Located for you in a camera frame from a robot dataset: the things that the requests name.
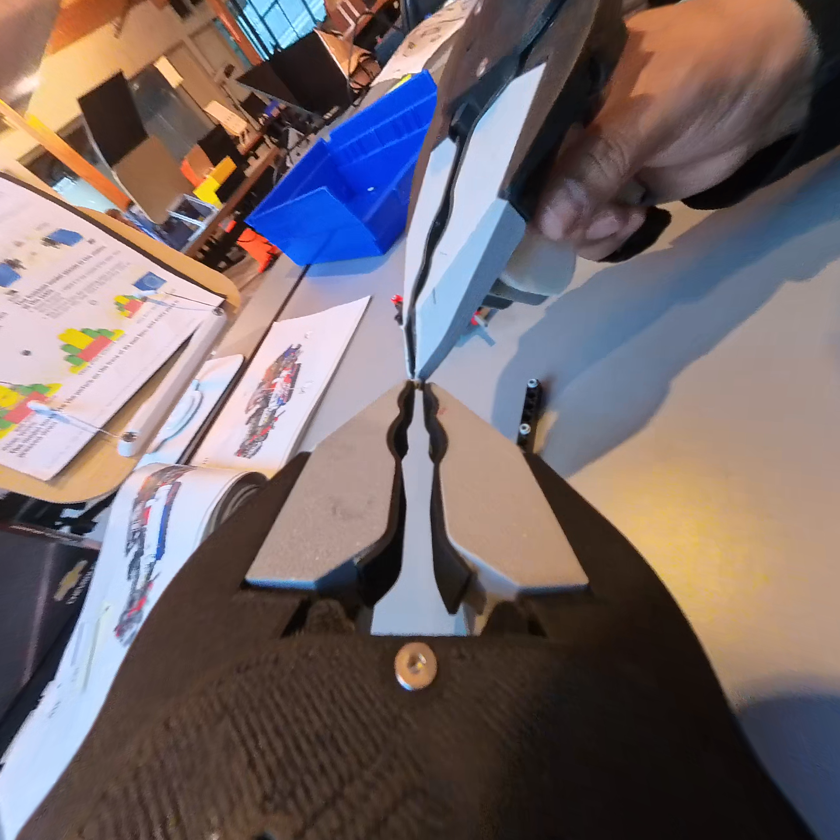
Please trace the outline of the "black panel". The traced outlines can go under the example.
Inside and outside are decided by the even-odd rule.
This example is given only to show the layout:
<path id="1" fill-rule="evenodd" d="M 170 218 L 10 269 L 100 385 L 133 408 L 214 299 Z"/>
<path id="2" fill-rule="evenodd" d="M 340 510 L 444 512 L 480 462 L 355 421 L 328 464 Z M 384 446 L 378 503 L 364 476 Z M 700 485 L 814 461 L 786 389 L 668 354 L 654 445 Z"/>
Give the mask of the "black panel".
<path id="1" fill-rule="evenodd" d="M 81 95 L 77 104 L 91 141 L 110 167 L 149 138 L 121 71 Z"/>

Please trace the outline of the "grey desk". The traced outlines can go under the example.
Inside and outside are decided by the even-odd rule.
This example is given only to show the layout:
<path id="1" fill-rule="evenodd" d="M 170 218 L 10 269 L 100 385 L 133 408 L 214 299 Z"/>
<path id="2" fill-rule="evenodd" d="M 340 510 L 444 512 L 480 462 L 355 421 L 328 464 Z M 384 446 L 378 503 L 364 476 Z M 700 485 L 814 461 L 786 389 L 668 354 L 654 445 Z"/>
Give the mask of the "grey desk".
<path id="1" fill-rule="evenodd" d="M 521 336 L 590 581 L 478 639 L 277 623 L 202 691 L 248 838 L 838 838 L 838 154 Z"/>

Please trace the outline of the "black monitor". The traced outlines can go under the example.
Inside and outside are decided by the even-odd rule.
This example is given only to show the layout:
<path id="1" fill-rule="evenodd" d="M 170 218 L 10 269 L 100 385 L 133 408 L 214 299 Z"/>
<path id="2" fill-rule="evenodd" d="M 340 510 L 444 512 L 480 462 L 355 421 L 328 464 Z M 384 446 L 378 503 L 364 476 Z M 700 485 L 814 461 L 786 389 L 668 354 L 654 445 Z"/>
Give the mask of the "black monitor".
<path id="1" fill-rule="evenodd" d="M 320 118 L 348 108 L 353 91 L 346 66 L 333 54 L 326 34 L 313 30 L 293 45 L 236 78 L 237 84 Z"/>

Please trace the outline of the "small toy brick assembly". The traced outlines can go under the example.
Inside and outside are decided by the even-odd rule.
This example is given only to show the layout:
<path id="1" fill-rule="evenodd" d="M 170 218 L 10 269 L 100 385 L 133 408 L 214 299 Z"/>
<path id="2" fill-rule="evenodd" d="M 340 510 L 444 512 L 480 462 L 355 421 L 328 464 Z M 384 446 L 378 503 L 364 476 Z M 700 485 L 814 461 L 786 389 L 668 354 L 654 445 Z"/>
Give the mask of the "small toy brick assembly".
<path id="1" fill-rule="evenodd" d="M 402 328 L 404 305 L 403 296 L 398 293 L 392 295 L 391 303 L 395 310 L 394 321 L 400 328 Z M 485 334 L 489 327 L 490 321 L 493 319 L 497 312 L 497 308 L 493 308 L 490 306 L 481 306 L 480 308 L 478 308 L 472 315 L 463 332 L 458 336 L 456 340 L 456 346 L 459 347 L 463 345 L 476 335 L 480 336 L 482 334 Z"/>

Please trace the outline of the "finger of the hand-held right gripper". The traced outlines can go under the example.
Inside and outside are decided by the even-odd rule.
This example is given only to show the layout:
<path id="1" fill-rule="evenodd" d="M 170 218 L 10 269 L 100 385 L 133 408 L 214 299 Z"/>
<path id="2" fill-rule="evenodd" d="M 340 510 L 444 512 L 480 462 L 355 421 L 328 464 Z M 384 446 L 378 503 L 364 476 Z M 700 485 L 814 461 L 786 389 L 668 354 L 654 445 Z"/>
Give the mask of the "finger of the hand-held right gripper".
<path id="1" fill-rule="evenodd" d="M 415 377 L 413 314 L 417 283 L 432 226 L 448 195 L 448 181 L 455 162 L 455 142 L 446 137 L 427 152 L 429 154 L 416 163 L 410 217 L 406 224 L 402 332 L 407 379 Z"/>
<path id="2" fill-rule="evenodd" d="M 436 372 L 526 237 L 546 155 L 534 106 L 547 68 L 516 75 L 484 108 L 464 102 L 454 129 L 434 111 L 418 160 L 449 137 L 455 162 L 416 286 L 414 382 Z"/>

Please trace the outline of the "white stand base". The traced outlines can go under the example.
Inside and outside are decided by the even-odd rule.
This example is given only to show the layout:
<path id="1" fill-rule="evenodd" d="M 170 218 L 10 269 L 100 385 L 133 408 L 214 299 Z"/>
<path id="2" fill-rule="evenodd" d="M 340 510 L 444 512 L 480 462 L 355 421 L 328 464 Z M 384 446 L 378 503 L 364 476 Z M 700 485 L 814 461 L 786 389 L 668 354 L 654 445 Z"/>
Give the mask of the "white stand base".
<path id="1" fill-rule="evenodd" d="M 183 461 L 244 360 L 242 354 L 234 354 L 204 363 L 164 421 L 138 467 L 175 465 Z"/>

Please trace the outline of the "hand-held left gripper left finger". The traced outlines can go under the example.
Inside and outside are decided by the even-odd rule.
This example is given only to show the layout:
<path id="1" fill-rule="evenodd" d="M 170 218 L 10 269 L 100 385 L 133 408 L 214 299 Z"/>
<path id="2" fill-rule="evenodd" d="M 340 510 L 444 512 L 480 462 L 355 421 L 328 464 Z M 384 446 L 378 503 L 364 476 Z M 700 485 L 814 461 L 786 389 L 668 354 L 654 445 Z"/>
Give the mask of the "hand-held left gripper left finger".
<path id="1" fill-rule="evenodd" d="M 402 569 L 413 412 L 413 383 L 394 386 L 308 453 L 248 569 L 249 587 L 331 600 L 370 624 Z"/>

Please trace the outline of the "open toy instruction booklet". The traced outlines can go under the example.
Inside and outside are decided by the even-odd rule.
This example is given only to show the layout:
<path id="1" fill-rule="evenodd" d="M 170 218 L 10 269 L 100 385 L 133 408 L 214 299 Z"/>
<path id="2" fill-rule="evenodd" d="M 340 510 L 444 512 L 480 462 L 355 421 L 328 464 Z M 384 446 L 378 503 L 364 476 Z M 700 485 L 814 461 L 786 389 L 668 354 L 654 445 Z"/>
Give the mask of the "open toy instruction booklet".
<path id="1" fill-rule="evenodd" d="M 123 484 L 56 675 L 3 755 L 2 838 L 18 835 L 73 760 L 185 562 L 291 457 L 369 301 L 273 324 L 196 463 L 152 461 Z"/>

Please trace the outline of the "long black toy beam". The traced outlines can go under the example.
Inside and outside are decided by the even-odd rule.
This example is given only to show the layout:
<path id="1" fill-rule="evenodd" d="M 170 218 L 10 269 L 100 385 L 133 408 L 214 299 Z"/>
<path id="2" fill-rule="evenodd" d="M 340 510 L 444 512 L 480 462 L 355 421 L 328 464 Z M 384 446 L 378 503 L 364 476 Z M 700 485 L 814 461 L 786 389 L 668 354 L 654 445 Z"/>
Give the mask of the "long black toy beam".
<path id="1" fill-rule="evenodd" d="M 533 377 L 526 385 L 517 435 L 517 446 L 526 454 L 535 451 L 542 409 L 543 384 Z"/>

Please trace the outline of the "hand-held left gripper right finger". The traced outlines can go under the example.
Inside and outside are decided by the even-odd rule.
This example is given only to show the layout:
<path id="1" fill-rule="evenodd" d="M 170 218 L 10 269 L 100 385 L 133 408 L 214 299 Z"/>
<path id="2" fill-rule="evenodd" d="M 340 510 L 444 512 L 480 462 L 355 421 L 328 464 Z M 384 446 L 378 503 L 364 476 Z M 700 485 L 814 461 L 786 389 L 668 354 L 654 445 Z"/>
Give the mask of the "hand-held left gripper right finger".
<path id="1" fill-rule="evenodd" d="M 434 383 L 425 426 L 434 577 L 447 612 L 584 591 L 587 575 L 520 448 Z"/>

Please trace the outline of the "person's right hand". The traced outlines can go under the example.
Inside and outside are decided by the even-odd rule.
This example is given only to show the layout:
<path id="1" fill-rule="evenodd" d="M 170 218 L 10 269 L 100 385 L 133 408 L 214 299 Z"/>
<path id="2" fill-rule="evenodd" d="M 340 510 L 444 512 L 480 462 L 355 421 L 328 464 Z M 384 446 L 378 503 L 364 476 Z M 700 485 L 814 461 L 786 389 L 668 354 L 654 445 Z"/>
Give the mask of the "person's right hand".
<path id="1" fill-rule="evenodd" d="M 637 10 L 593 120 L 565 141 L 533 225 L 603 260 L 653 204 L 699 194 L 799 129 L 818 47 L 791 1 L 691 1 Z"/>

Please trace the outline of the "window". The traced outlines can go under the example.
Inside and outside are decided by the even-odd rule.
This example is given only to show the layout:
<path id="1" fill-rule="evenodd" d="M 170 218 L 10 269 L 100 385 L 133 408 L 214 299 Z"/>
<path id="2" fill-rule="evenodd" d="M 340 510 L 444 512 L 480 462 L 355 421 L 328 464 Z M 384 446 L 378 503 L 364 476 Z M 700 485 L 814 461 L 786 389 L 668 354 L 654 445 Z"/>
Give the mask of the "window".
<path id="1" fill-rule="evenodd" d="M 263 57 L 292 46 L 327 17 L 323 1 L 229 1 L 227 5 Z"/>

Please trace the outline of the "black toy set box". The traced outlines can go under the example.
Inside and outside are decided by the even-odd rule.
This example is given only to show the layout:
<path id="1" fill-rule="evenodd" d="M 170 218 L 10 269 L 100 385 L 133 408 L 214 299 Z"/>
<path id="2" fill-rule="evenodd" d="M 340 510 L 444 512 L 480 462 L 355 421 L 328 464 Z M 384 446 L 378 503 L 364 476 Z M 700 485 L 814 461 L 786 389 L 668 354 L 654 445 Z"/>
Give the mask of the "black toy set box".
<path id="1" fill-rule="evenodd" d="M 1 527 L 1 721 L 8 742 L 56 674 L 99 547 L 71 534 Z"/>

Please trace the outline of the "blue plastic bin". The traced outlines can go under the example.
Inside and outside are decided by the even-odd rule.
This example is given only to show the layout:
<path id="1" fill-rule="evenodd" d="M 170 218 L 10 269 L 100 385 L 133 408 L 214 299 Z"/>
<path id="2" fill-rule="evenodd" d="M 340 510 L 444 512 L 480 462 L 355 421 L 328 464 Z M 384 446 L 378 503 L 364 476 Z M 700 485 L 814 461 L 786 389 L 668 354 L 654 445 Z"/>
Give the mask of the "blue plastic bin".
<path id="1" fill-rule="evenodd" d="M 436 99 L 427 70 L 399 82 L 318 139 L 247 226 L 298 266 L 383 256 L 405 228 Z"/>

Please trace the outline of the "yellow storage box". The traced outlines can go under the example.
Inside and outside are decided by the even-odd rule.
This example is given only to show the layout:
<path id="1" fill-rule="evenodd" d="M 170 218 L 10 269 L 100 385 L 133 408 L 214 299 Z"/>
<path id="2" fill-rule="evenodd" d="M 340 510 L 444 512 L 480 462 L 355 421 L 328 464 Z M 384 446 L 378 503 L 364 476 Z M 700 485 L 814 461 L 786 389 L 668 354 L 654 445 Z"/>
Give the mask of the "yellow storage box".
<path id="1" fill-rule="evenodd" d="M 198 186 L 193 189 L 194 196 L 205 204 L 215 208 L 222 208 L 224 201 L 219 198 L 218 191 L 230 176 L 236 172 L 236 162 L 230 155 L 225 156 L 205 175 Z"/>

